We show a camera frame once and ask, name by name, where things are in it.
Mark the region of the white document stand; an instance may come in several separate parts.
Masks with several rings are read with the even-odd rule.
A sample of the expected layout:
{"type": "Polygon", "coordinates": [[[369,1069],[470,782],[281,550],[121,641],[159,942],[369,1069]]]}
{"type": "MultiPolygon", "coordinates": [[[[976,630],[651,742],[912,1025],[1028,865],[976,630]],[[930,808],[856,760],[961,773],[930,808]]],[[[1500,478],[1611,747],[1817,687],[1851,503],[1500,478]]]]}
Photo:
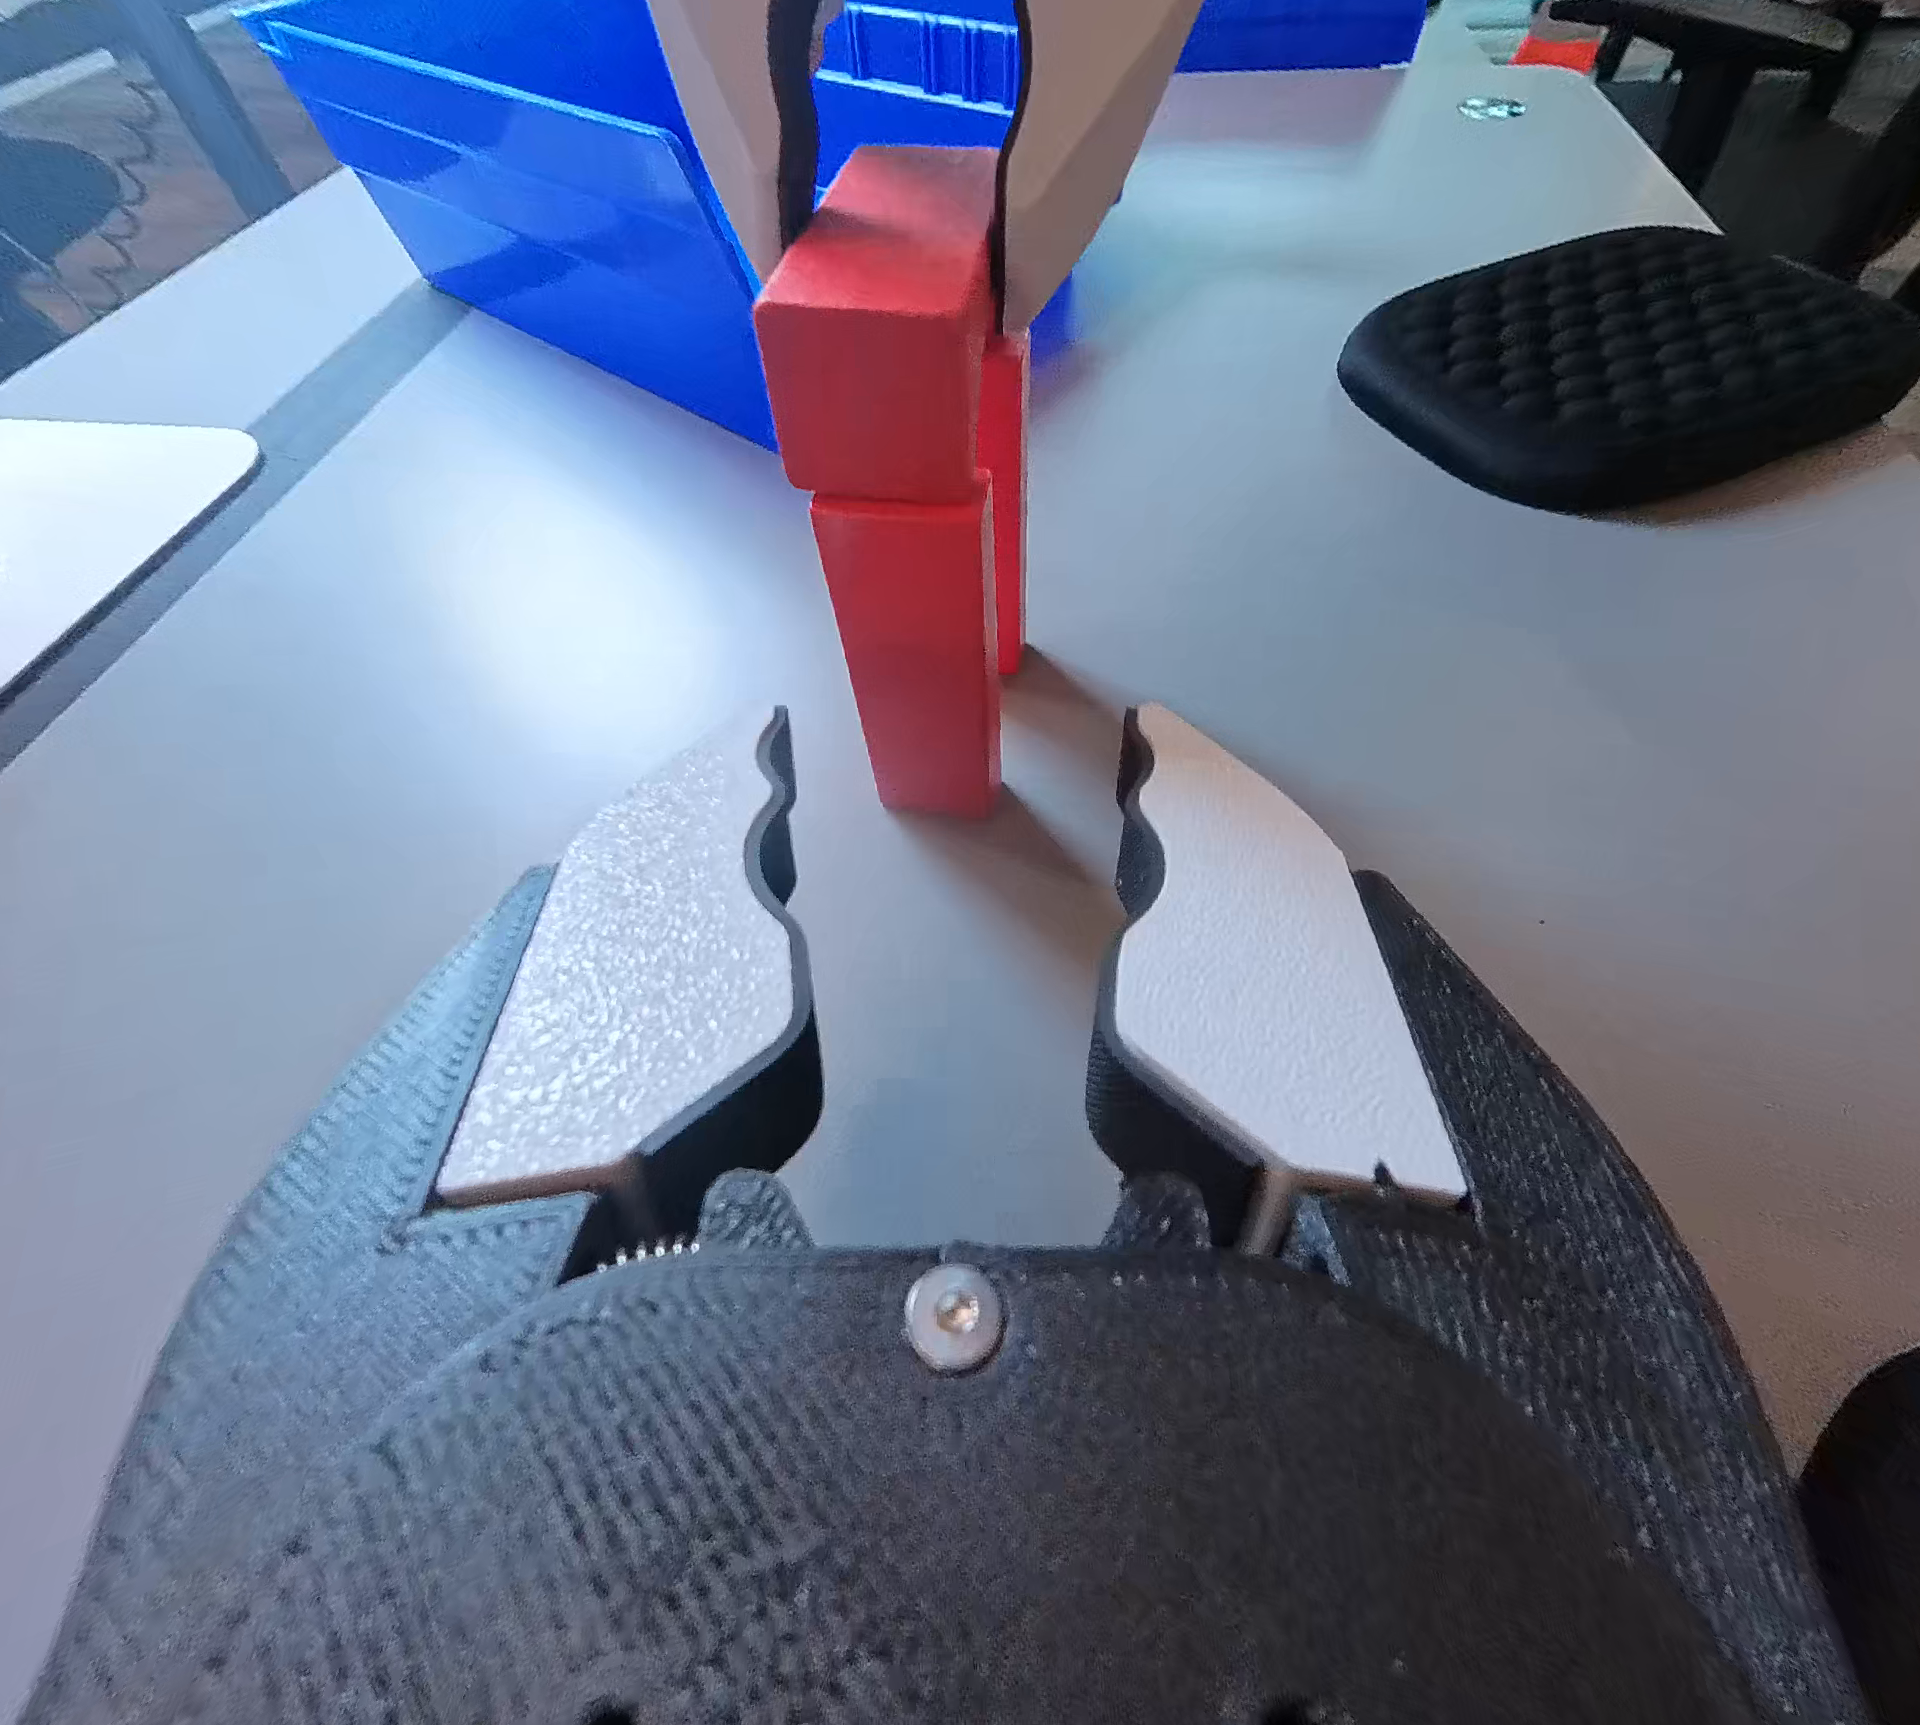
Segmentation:
{"type": "Polygon", "coordinates": [[[262,462],[236,428],[5,417],[4,692],[34,679],[262,462]]]}

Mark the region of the black office chair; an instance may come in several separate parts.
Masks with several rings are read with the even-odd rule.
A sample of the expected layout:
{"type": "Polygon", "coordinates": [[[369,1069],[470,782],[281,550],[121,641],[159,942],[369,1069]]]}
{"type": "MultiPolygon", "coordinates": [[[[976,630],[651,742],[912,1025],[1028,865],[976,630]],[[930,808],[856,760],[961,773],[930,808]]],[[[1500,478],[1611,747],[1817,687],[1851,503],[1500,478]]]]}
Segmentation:
{"type": "Polygon", "coordinates": [[[1873,133],[1813,108],[1851,74],[1842,18],[1778,0],[1551,0],[1548,16],[1665,54],[1665,81],[1597,88],[1739,244],[1861,283],[1914,233],[1916,88],[1873,133]]]}

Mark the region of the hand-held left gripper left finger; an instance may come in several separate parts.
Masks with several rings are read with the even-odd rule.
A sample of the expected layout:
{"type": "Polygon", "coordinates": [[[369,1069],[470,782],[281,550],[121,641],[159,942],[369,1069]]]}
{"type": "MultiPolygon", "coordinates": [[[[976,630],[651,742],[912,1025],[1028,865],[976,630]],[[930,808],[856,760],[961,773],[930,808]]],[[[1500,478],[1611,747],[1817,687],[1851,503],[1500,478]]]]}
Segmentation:
{"type": "Polygon", "coordinates": [[[435,1201],[562,1194],[691,1226],[731,1171],[771,1175],[822,1113],[822,1055],[782,705],[741,713],[563,849],[452,1128],[435,1201]]]}

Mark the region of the red wooden arch block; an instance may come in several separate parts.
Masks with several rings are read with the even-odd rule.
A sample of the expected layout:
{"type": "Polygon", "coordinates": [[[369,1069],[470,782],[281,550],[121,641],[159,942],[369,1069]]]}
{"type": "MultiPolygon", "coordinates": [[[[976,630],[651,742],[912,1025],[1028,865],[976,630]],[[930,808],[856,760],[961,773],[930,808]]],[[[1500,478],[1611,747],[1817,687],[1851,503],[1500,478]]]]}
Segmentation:
{"type": "Polygon", "coordinates": [[[995,153],[856,149],[751,311],[787,483],[942,506],[977,470],[995,153]]]}

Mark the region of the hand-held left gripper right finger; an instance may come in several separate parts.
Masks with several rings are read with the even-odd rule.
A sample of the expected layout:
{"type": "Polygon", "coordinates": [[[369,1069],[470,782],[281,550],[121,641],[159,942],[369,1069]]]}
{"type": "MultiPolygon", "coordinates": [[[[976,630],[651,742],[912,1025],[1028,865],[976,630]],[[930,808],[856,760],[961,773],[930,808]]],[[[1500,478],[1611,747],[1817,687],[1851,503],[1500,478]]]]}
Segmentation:
{"type": "Polygon", "coordinates": [[[1178,1179],[1224,1252],[1275,1253],[1298,1204],[1462,1214],[1471,1190],[1362,889],[1273,782],[1164,705],[1121,717],[1121,921],[1095,986],[1090,1133],[1178,1179]]]}

